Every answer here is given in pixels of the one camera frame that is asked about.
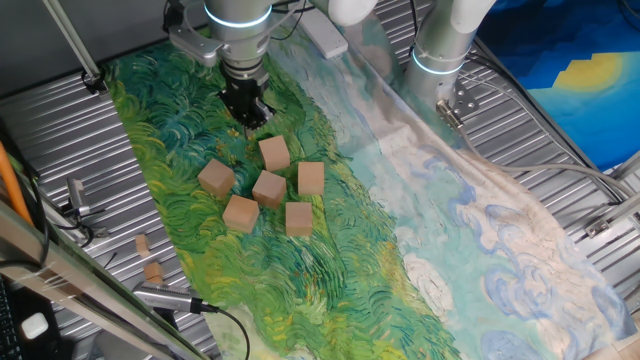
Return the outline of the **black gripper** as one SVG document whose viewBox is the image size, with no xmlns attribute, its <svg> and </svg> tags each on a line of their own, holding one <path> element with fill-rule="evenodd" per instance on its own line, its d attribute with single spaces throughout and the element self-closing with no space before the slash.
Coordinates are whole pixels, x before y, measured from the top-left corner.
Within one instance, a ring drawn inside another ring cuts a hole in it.
<svg viewBox="0 0 640 360">
<path fill-rule="evenodd" d="M 264 92 L 269 87 L 269 76 L 263 79 L 236 79 L 225 74 L 224 78 L 226 87 L 218 93 L 218 97 L 249 138 L 254 133 L 249 114 L 254 113 L 256 126 L 265 125 L 275 114 L 274 109 L 263 100 Z"/>
</svg>

